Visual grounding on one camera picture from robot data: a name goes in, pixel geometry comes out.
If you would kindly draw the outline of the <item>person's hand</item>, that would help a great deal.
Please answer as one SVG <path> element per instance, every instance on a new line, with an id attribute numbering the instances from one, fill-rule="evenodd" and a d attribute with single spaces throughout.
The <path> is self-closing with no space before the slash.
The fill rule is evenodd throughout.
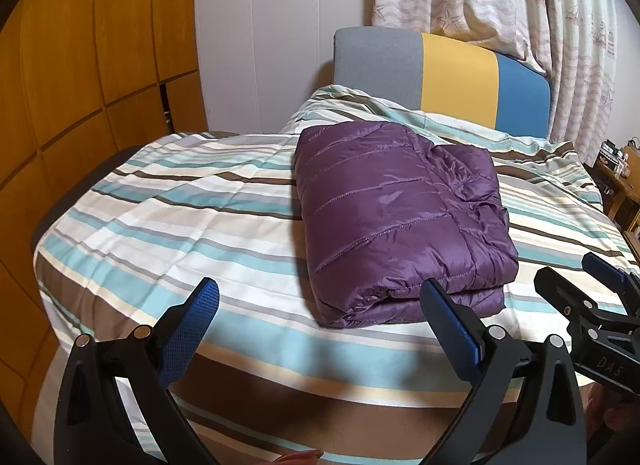
<path id="1" fill-rule="evenodd" d="M 320 450 L 306 450 L 286 453 L 272 461 L 279 465 L 317 465 L 323 456 Z"/>

